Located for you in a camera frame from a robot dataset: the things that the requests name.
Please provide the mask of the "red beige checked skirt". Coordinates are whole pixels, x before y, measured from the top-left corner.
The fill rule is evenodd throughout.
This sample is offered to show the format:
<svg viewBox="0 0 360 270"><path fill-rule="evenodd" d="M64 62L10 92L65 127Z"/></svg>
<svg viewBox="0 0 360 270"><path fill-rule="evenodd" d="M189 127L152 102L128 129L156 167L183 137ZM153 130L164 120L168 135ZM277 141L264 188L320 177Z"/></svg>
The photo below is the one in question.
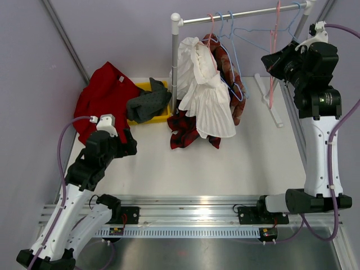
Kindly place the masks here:
<svg viewBox="0 0 360 270"><path fill-rule="evenodd" d="M225 47L220 43L215 34L207 34L203 41L210 44L210 51L217 63L220 75L225 83L229 86L230 109L234 125L239 125L242 114L245 109L246 97L245 88L241 81L239 72L234 67L230 56Z"/></svg>

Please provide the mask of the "solid red skirt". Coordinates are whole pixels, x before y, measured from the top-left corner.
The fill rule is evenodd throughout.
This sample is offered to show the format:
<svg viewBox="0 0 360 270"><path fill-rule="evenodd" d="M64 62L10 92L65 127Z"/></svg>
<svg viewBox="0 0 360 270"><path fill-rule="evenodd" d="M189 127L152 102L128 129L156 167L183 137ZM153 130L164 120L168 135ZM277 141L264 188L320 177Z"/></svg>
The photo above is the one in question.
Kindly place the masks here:
<svg viewBox="0 0 360 270"><path fill-rule="evenodd" d="M140 89L110 62L97 69L77 101L74 117L111 114L122 143L127 139L127 102L140 95Z"/></svg>

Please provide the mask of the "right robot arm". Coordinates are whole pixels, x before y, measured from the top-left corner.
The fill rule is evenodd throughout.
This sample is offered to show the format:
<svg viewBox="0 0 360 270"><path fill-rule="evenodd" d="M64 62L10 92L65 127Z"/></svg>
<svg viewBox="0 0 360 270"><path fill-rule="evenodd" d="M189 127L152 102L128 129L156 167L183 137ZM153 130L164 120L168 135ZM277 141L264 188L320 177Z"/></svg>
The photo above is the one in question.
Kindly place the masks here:
<svg viewBox="0 0 360 270"><path fill-rule="evenodd" d="M341 94L330 85L338 60L338 49L331 44L304 45L296 41L261 58L271 76L294 87L306 158L304 188L259 198L255 216L262 223L268 223L276 213L325 213L352 207L352 198L344 194L338 170Z"/></svg>

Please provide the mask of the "dark red plaid skirt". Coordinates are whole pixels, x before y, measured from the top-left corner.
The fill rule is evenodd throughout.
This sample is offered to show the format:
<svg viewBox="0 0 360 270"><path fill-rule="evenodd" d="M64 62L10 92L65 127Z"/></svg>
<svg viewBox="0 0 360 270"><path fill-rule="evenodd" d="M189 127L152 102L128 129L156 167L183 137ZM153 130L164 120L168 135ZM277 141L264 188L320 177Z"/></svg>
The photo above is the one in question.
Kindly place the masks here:
<svg viewBox="0 0 360 270"><path fill-rule="evenodd" d="M185 111L179 110L167 120L168 127L172 131L170 148L172 150L184 149L200 137L196 128L196 117L186 116Z"/></svg>

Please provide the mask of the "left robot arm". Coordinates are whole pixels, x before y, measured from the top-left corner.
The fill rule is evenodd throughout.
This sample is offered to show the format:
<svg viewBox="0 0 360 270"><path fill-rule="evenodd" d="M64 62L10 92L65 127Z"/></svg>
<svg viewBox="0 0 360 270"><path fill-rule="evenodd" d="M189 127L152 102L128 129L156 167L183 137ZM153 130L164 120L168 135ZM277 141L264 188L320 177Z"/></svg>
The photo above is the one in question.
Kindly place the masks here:
<svg viewBox="0 0 360 270"><path fill-rule="evenodd" d="M106 130L93 132L75 162L68 168L65 186L45 229L29 249L20 250L16 261L26 269L74 269L89 240L106 223L126 220L120 199L103 194L90 214L78 220L84 203L105 176L114 159L137 153L137 142L124 129L125 142Z"/></svg>

